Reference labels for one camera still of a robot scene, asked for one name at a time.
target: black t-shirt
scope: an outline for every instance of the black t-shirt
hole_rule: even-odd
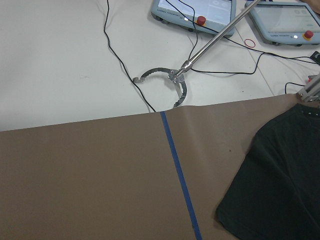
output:
[[[264,125],[216,213],[241,240],[320,240],[320,109]]]

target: light blue device casing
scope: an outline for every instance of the light blue device casing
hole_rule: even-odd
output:
[[[252,3],[252,1],[247,1],[245,6],[249,6]],[[303,2],[274,2],[274,1],[264,1],[258,3],[259,5],[269,5],[269,6],[304,6],[309,11],[311,16],[314,18],[316,23],[320,26],[320,20],[316,16],[316,14],[312,11],[312,9]],[[310,40],[306,40],[303,37],[303,34],[305,31],[309,29],[305,29],[305,31],[295,31],[295,32],[269,32],[267,28],[264,25],[265,19],[261,19],[257,12],[255,11],[255,8],[253,8],[250,11],[250,17],[255,25],[255,27],[258,30],[259,35],[262,38],[262,41],[267,44],[273,44],[273,45],[280,45],[280,44],[287,44],[287,45],[295,45],[295,46],[301,46],[304,44],[312,44],[317,45],[320,44],[320,32],[314,32],[313,37]]]
[[[236,4],[237,0],[229,0],[231,2],[231,12],[230,12],[230,21],[232,21],[236,16]],[[178,11],[173,11],[170,9],[159,7],[160,0],[154,0],[152,7],[151,7],[151,14],[152,16],[157,19],[158,21],[161,21],[162,23],[172,23],[179,25],[183,28],[188,29],[189,31],[192,31],[194,29],[193,23],[191,21],[186,21],[185,17],[181,15]],[[193,19],[193,15],[185,14],[187,18],[190,20]],[[205,22],[205,27],[213,29],[215,31],[211,31],[209,29],[206,29],[204,27],[195,25],[196,29],[198,31],[206,32],[209,34],[216,35],[218,32],[220,32],[226,25],[209,21],[208,19]],[[225,36],[231,37],[234,34],[235,30],[232,28]]]

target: curved metal claw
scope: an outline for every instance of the curved metal claw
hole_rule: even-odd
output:
[[[187,85],[186,85],[185,77],[183,74],[179,78],[172,80],[172,76],[174,76],[178,72],[178,70],[164,68],[164,67],[156,67],[156,68],[150,69],[149,71],[146,71],[144,74],[142,74],[140,78],[134,77],[132,80],[134,83],[143,83],[147,76],[156,72],[167,73],[168,79],[170,79],[174,84],[181,85],[182,95],[179,98],[179,100],[173,105],[173,107],[176,108],[179,105],[181,105],[187,96]]]

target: red button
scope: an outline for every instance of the red button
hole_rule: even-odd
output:
[[[196,20],[196,23],[199,25],[204,25],[206,23],[206,18],[204,16],[198,16],[198,19]]]
[[[306,31],[303,36],[306,38],[306,39],[311,39],[313,36],[314,36],[314,33],[312,31]]]

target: emergency stop button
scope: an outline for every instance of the emergency stop button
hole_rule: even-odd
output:
[[[196,20],[196,23],[203,26],[206,23],[206,18],[204,16],[198,16],[198,19]]]
[[[305,39],[305,40],[308,40],[310,41],[312,39],[312,37],[314,36],[314,33],[312,31],[306,31],[302,37]]]

